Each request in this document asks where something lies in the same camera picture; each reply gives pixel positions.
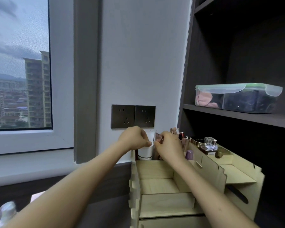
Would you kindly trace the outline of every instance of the window pane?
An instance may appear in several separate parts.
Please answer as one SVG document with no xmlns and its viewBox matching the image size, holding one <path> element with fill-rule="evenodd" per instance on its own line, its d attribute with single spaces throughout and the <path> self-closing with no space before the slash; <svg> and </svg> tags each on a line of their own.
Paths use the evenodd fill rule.
<svg viewBox="0 0 285 228">
<path fill-rule="evenodd" d="M 0 129 L 52 128 L 48 0 L 0 0 Z"/>
</svg>

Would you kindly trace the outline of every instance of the person's left hand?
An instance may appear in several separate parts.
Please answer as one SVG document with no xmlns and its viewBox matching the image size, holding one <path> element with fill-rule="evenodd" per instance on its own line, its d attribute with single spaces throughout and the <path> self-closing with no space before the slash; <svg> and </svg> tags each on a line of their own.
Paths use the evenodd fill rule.
<svg viewBox="0 0 285 228">
<path fill-rule="evenodd" d="M 127 128 L 118 138 L 122 142 L 127 151 L 149 147 L 152 142 L 148 140 L 146 132 L 138 126 Z"/>
</svg>

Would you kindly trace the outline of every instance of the purple bottle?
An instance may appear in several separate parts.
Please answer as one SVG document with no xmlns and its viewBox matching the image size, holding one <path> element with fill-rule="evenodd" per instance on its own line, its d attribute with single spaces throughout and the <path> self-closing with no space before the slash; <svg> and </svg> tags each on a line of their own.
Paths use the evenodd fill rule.
<svg viewBox="0 0 285 228">
<path fill-rule="evenodd" d="M 187 160 L 193 160 L 193 151 L 192 150 L 187 150 L 186 159 Z"/>
</svg>

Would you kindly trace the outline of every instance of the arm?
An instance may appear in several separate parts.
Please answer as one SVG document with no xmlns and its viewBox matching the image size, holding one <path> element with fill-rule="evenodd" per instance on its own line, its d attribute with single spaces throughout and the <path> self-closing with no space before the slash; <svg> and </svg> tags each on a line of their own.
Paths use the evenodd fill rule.
<svg viewBox="0 0 285 228">
<path fill-rule="evenodd" d="M 73 227 L 99 182 L 128 151 L 150 146 L 138 126 L 125 130 L 118 141 L 78 168 L 20 211 L 5 228 Z"/>
<path fill-rule="evenodd" d="M 213 228 L 257 228 L 228 198 L 208 183 L 188 162 L 178 137 L 163 132 L 163 144 L 155 142 L 161 157 L 182 177 L 200 204 Z"/>
</svg>

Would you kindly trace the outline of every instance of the clear plastic storage box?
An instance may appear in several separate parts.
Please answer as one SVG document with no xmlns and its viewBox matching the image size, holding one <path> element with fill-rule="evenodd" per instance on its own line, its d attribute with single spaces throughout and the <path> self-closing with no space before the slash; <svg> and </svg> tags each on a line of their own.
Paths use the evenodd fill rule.
<svg viewBox="0 0 285 228">
<path fill-rule="evenodd" d="M 239 111 L 272 113 L 283 87 L 264 83 L 197 85 L 195 105 Z"/>
</svg>

